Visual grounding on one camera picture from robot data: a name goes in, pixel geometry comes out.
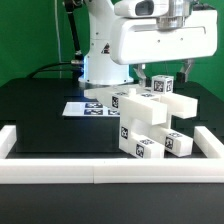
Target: green wall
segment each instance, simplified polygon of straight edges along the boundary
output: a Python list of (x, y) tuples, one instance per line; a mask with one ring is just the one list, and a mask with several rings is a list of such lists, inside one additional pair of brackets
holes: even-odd
[[(190, 80), (202, 84), (224, 100), (224, 2), (222, 0), (203, 2), (216, 7), (219, 13), (218, 50), (213, 57), (196, 60)], [(42, 65), (58, 61), (54, 0), (1, 0), (0, 10), (0, 85), (10, 79), (25, 77)], [(74, 50), (62, 0), (58, 0), (58, 17), (62, 59), (67, 61), (73, 58)], [(81, 48), (87, 53), (89, 29), (86, 7), (76, 10), (75, 18)], [(167, 67), (169, 74), (175, 75), (180, 70), (181, 62), (168, 62)], [(158, 73), (165, 73), (164, 63), (147, 65), (147, 76)], [(43, 76), (59, 77), (59, 74), (39, 75)]]

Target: black tabletop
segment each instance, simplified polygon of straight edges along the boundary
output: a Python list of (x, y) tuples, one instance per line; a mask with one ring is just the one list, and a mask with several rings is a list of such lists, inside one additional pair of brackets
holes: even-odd
[[(172, 128), (192, 137), (194, 126), (204, 125), (224, 142), (224, 103), (193, 82), (175, 84), (174, 91), (197, 98), (199, 106), (196, 118), (173, 118)], [(16, 124), (18, 135), (8, 158), (127, 157), (117, 145), (118, 119), (100, 119), (95, 127), (99, 120), (61, 116), (67, 101), (85, 100), (70, 79), (15, 79), (2, 86), (0, 125)], [(106, 152), (91, 137), (96, 130), (104, 135), (105, 125)], [(91, 141), (95, 147), (88, 148)], [(223, 206), (223, 184), (0, 185), (0, 223), (7, 224), (223, 223)]]

